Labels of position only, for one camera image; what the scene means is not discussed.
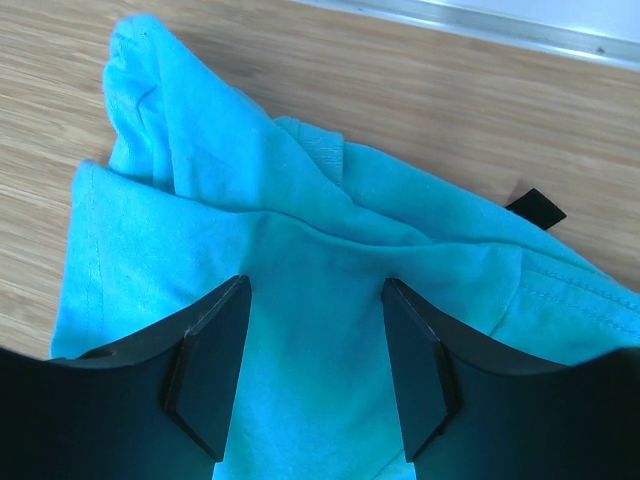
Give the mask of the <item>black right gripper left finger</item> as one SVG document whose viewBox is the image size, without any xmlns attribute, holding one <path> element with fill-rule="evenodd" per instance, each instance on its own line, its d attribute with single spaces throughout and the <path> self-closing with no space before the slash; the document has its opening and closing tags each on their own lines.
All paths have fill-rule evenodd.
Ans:
<svg viewBox="0 0 640 480">
<path fill-rule="evenodd" d="M 248 331 L 251 284 L 78 358 L 1 352 L 5 479 L 209 479 L 221 462 Z"/>
</svg>

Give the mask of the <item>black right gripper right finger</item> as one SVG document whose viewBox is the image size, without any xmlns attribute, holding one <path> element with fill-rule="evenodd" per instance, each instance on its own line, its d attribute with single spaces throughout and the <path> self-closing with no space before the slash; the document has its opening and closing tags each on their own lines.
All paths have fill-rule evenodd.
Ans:
<svg viewBox="0 0 640 480">
<path fill-rule="evenodd" d="M 639 352 L 565 366 L 382 292 L 406 459 L 420 479 L 635 479 Z"/>
</svg>

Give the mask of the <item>teal t shirt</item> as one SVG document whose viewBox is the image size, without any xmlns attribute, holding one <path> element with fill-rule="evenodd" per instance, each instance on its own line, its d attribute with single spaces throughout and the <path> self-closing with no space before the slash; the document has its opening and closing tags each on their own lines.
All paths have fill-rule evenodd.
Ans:
<svg viewBox="0 0 640 480">
<path fill-rule="evenodd" d="M 51 353 L 73 358 L 247 275 L 218 479 L 411 479 L 383 328 L 398 278 L 509 346 L 573 364 L 639 342 L 639 297 L 526 220 L 370 147 L 273 119 L 156 18 L 104 69 L 117 139 L 72 188 Z"/>
</svg>

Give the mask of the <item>black shirt neck label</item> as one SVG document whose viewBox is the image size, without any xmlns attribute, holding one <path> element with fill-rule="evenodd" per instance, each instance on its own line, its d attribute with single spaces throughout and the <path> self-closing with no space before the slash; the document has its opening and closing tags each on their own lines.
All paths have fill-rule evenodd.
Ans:
<svg viewBox="0 0 640 480">
<path fill-rule="evenodd" d="M 551 229 L 567 218 L 562 209 L 535 188 L 509 203 L 506 209 L 543 231 Z"/>
</svg>

